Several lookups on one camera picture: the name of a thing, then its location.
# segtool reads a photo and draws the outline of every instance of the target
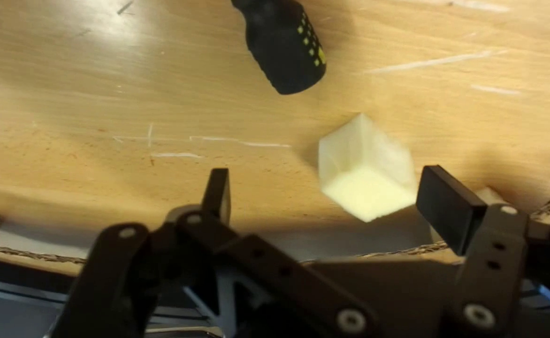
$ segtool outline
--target white cube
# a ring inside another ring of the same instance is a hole
[[[415,171],[406,147],[365,115],[320,141],[320,184],[325,196],[363,222],[415,203]]]

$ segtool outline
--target screw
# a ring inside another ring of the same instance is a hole
[[[515,207],[509,207],[509,205],[502,207],[502,212],[504,214],[519,214],[519,211]]]
[[[337,325],[346,335],[359,335],[359,333],[367,331],[367,318],[363,312],[359,312],[355,308],[346,308],[346,310],[338,312]]]
[[[485,308],[483,304],[468,304],[464,306],[464,318],[479,327],[479,329],[492,329],[496,327],[496,316],[492,310]]]
[[[201,222],[203,222],[201,214],[192,214],[186,218],[186,224],[201,224]]]
[[[121,235],[121,239],[132,239],[138,235],[138,231],[134,227],[124,227],[124,229],[121,229],[119,235]]]

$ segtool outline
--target wooden surface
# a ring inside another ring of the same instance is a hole
[[[0,0],[0,214],[158,226],[231,167],[239,229],[357,224],[316,169],[357,113],[417,167],[522,209],[550,197],[550,2],[303,4],[329,73],[278,96],[228,0]]]

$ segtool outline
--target bolt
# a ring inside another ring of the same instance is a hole
[[[502,212],[504,214],[513,214],[513,216],[519,214],[519,211],[515,207],[509,207],[509,205],[502,207]]]
[[[338,312],[337,325],[346,335],[359,335],[359,333],[367,331],[367,318],[363,312],[359,312],[355,308],[346,308],[346,310]]]
[[[483,304],[468,304],[464,306],[464,318],[479,327],[479,329],[492,329],[496,327],[496,316],[492,310],[485,308]]]
[[[138,229],[134,229],[134,227],[124,227],[124,229],[121,229],[121,239],[132,239],[132,237],[136,237],[138,235]]]
[[[186,224],[201,224],[201,222],[203,222],[201,214],[192,214],[186,218]]]

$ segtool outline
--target wooden table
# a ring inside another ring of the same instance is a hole
[[[357,113],[524,211],[550,197],[550,2],[305,0],[325,79],[278,96],[228,0],[0,0],[0,214],[158,226],[230,167],[237,229],[357,224],[318,184]]]

